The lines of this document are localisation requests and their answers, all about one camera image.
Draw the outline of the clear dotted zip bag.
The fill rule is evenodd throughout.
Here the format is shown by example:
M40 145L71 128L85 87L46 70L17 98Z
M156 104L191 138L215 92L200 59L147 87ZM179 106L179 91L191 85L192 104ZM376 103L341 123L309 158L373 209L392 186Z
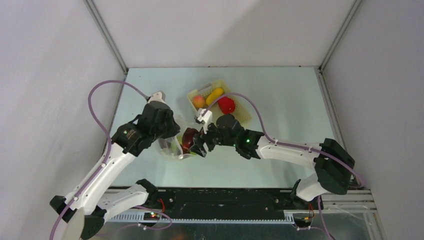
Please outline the clear dotted zip bag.
M197 156L195 153L188 153L183 149L183 135L188 128L199 129L199 125L193 121L186 121L181 115L174 117L175 122L180 127L180 132L170 138L159 138L157 140L160 153L173 159L183 160Z

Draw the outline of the green cabbage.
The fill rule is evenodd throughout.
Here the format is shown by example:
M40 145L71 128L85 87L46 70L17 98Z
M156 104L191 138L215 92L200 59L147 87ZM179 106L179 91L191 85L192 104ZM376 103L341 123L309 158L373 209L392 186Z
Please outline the green cabbage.
M168 138L167 141L170 144L170 154L173 157L179 160L182 160L182 159L187 159L187 158L196 156L196 154L193 152L183 153L181 134Z

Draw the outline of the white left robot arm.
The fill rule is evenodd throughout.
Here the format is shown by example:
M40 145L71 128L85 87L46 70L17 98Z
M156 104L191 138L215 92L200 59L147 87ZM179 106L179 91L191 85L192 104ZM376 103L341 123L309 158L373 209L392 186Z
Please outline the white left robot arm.
M112 182L142 151L156 140L176 136L180 127L171 108L162 100L150 100L141 114L121 125L108 147L81 183L66 196L56 195L50 206L67 223L64 240L88 240L114 216L137 206L153 208L158 189L146 179L113 197L104 197Z

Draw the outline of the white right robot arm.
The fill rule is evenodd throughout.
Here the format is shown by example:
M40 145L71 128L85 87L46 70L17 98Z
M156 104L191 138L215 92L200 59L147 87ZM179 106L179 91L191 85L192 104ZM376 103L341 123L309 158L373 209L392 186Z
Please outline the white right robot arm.
M355 160L334 139L326 138L322 143L280 142L264 132L245 129L231 114L222 115L213 123L210 116L201 113L195 121L202 128L193 136L191 153L205 157L216 146L227 146L247 160L279 160L312 170L310 176L297 180L293 186L290 201L297 209L304 209L322 194L348 192Z

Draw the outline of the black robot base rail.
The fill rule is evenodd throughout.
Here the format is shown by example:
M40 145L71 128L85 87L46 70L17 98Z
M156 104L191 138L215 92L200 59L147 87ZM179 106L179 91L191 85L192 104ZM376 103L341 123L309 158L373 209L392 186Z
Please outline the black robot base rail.
M317 199L298 200L286 188L213 187L158 187L143 204L183 221L282 221L287 211L317 211L320 206Z

